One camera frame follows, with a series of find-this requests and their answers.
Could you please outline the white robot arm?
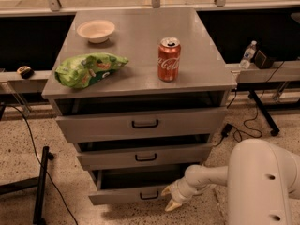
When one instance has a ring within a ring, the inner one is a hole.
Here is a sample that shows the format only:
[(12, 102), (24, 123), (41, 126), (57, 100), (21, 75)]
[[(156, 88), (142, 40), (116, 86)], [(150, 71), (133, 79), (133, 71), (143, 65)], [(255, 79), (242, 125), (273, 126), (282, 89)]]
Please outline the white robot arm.
[(238, 143), (229, 164), (191, 165), (166, 186), (172, 211), (214, 185), (227, 188), (228, 225), (293, 225), (289, 199), (300, 198), (300, 156), (260, 139)]

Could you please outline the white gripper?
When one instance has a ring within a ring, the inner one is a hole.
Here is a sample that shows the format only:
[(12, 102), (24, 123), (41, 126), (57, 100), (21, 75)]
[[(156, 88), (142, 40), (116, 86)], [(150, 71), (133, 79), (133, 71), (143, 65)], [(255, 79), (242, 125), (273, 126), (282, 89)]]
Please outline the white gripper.
[(187, 203), (189, 200), (191, 200), (196, 192), (197, 189), (194, 186), (190, 185), (186, 179), (182, 178), (174, 181), (161, 191), (161, 196), (166, 196), (169, 194), (171, 194), (172, 196), (167, 206), (165, 207), (165, 211), (171, 212), (181, 207), (182, 204)]

